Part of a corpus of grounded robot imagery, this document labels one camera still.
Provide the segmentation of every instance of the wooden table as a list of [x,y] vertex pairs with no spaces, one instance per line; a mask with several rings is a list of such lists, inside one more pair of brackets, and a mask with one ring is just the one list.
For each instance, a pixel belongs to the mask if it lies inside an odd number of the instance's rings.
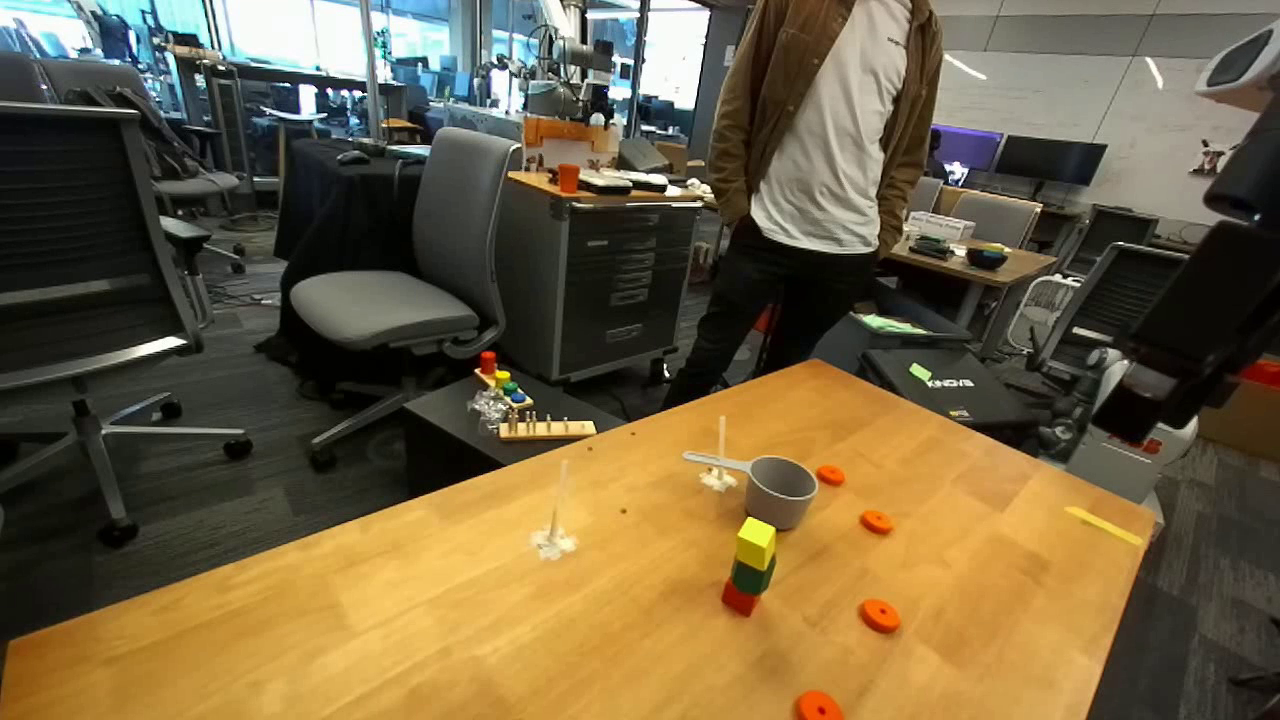
[[[965,253],[941,261],[941,257],[917,257],[917,253],[910,253],[910,243],[898,243],[898,248],[889,253],[889,261],[893,261],[893,264],[913,264],[913,267],[923,267],[923,272],[937,272],[937,275],[965,279],[970,286],[965,286],[965,300],[959,300],[959,308],[958,308],[958,324],[959,324],[959,328],[971,324],[978,302],[979,302],[986,290],[1009,297],[1013,286],[1022,286],[1022,284],[1030,284],[1030,279],[1035,279],[1035,275],[1044,275],[1044,272],[1058,267],[1058,257],[1030,253],[1030,248],[1009,248],[1009,261],[1005,261],[1000,267],[994,267],[994,272],[971,267],[971,264],[965,261]],[[1013,302],[997,308],[997,317],[986,324],[986,331],[979,331],[979,354],[997,354],[997,353],[1000,353],[1000,328],[1009,324],[1009,317],[1013,317]]]
[[[758,616],[719,607],[740,491],[684,447],[843,462],[780,539]],[[570,560],[536,560],[561,462]],[[898,518],[861,529],[866,508]],[[1070,515],[1086,508],[1124,533]],[[8,648],[28,716],[1086,716],[1149,513],[799,363],[423,498],[181,580]],[[898,635],[861,622],[881,595]]]

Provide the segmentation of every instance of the gray carpet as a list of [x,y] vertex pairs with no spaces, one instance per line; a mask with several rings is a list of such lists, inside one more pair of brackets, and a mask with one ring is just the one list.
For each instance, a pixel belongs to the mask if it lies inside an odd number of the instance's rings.
[[[217,328],[200,354],[174,354],[92,382],[100,409],[174,387],[190,424],[244,424],[257,438],[254,460],[229,462],[217,444],[119,447],[117,462],[140,539],[117,551],[92,535],[105,508],[79,460],[8,491],[0,641],[413,496],[394,424],[344,444],[333,471],[307,466],[305,436],[342,413],[305,399],[297,376],[254,347],[275,331],[275,279],[279,264],[269,261],[244,275],[214,267]],[[689,347],[696,317],[700,290],[689,297],[677,354]],[[749,363],[754,353],[740,353],[733,376],[745,376]],[[645,417],[662,399],[662,387],[645,382],[645,368],[573,392],[614,417]],[[4,395],[0,427],[51,427],[70,417],[65,399],[70,392]],[[1280,471],[1196,444],[1170,471],[1162,498],[1170,529],[1149,551],[1093,716],[1251,716],[1266,695],[1226,681],[1280,668],[1280,631],[1268,626],[1268,616],[1280,616]]]

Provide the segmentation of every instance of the box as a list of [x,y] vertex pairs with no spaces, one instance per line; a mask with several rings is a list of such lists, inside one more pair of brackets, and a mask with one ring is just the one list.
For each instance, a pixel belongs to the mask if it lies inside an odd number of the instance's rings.
[[1280,462],[1280,361],[1251,363],[1226,409],[1205,409],[1202,436]]

